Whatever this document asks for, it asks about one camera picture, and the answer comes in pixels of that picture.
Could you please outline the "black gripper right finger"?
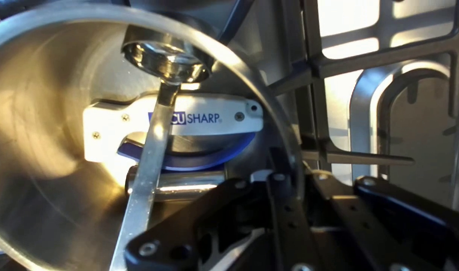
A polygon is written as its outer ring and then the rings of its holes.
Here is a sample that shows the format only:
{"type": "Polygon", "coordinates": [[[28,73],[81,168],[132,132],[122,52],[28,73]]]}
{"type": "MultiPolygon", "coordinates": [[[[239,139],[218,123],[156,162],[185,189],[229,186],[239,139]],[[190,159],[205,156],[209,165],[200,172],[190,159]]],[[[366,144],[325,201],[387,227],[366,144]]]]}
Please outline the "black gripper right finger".
{"type": "Polygon", "coordinates": [[[308,177],[314,271],[459,271],[459,212],[379,177],[308,177]]]}

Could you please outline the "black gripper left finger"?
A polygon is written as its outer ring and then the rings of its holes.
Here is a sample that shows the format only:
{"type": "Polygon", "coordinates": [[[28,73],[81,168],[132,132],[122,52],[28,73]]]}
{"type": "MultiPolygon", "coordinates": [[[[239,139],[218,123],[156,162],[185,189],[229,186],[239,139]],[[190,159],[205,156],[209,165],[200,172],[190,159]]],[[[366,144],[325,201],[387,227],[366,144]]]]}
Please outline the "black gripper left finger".
{"type": "Polygon", "coordinates": [[[310,261],[301,154],[272,147],[259,180],[230,177],[135,234],[128,271],[205,271],[244,243],[236,267],[292,271],[310,261]]]}

